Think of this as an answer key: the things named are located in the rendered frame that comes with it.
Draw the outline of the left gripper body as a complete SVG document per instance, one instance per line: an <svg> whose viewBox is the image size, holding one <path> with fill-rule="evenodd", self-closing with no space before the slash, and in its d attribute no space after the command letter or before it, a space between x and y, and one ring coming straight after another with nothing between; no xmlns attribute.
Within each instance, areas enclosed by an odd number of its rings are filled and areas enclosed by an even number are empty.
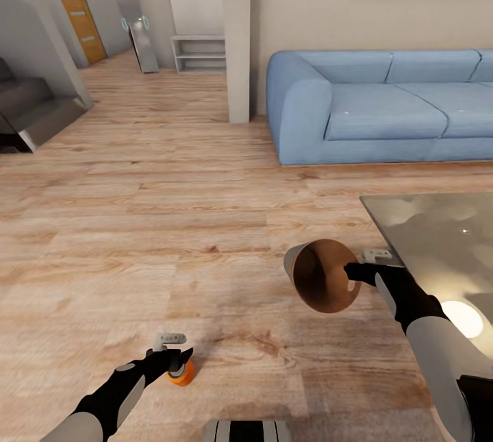
<svg viewBox="0 0 493 442"><path fill-rule="evenodd" d="M146 358L151 358L157 365L157 380L165 372L178 372L181 369L181 349L168 349L161 352L153 352L153 348L148 349Z"/></svg>

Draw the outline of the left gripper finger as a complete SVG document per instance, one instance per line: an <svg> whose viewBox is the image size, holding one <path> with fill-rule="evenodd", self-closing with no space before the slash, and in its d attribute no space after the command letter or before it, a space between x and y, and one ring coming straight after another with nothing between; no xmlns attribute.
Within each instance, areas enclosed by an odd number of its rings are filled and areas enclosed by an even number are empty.
<svg viewBox="0 0 493 442"><path fill-rule="evenodd" d="M191 357L193 351L194 351L194 349L193 348L190 348L188 351L184 351L181 354L181 366L183 364L186 364L188 362L188 359Z"/></svg>

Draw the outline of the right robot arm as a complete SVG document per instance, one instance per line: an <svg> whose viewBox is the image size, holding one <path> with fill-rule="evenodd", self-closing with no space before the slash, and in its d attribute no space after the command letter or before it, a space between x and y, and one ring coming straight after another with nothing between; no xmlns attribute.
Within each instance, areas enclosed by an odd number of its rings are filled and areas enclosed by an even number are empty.
<svg viewBox="0 0 493 442"><path fill-rule="evenodd" d="M349 280L376 286L402 325L433 404L456 442L493 442L493 362L444 314L406 267L376 265L392 259L386 249L364 249L348 263Z"/></svg>

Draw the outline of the can of soda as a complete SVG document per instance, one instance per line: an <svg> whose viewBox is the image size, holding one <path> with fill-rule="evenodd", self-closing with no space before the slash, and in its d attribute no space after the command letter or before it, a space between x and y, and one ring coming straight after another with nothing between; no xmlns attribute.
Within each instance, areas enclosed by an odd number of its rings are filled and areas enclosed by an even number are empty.
<svg viewBox="0 0 493 442"><path fill-rule="evenodd" d="M181 369L178 372L169 372L168 378L171 382L179 386L188 386L195 377L195 365L194 363L188 359L186 364L181 366Z"/></svg>

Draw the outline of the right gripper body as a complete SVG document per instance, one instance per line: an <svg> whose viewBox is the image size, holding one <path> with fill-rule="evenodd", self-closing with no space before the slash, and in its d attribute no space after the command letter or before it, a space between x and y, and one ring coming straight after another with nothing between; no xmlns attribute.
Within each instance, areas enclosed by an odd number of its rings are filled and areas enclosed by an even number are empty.
<svg viewBox="0 0 493 442"><path fill-rule="evenodd" d="M370 284L368 281L368 271L372 267L376 267L374 264L370 263L348 263L346 266L346 272L349 275L349 280L364 281Z"/></svg>

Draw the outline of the trash can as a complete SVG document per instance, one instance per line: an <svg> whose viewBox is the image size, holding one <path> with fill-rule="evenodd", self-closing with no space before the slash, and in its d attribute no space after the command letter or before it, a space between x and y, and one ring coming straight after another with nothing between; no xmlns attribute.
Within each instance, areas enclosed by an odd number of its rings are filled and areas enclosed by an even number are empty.
<svg viewBox="0 0 493 442"><path fill-rule="evenodd" d="M357 299L362 281L349 290L348 263L359 263L356 255L340 241L321 238L293 247L283 265L301 300L311 309L334 314Z"/></svg>

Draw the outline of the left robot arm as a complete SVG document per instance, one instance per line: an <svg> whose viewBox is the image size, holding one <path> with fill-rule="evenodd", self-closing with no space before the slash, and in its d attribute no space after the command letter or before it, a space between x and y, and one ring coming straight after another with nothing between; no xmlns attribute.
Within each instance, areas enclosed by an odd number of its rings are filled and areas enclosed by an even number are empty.
<svg viewBox="0 0 493 442"><path fill-rule="evenodd" d="M38 442L108 442L143 395L144 388L165 372L178 372L194 349L168 349L183 344L184 334L157 333L154 346L143 360L133 360L114 370L114 377L92 395L80 400L72 415Z"/></svg>

